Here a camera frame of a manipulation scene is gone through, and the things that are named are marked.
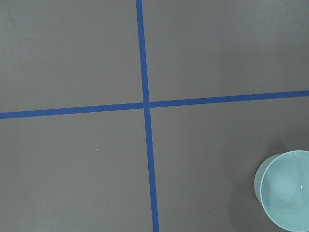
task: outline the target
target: gray floor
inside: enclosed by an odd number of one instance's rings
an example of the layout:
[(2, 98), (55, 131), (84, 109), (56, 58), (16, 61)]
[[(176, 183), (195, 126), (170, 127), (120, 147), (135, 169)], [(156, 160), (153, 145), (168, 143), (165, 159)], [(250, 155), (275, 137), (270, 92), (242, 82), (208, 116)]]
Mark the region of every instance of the gray floor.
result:
[[(309, 89), (308, 1), (144, 0), (151, 101)], [(0, 2), (0, 113), (142, 102), (134, 0)], [(253, 191), (309, 98), (151, 109), (161, 232), (284, 231)], [(142, 109), (0, 120), (0, 231), (151, 232)]]

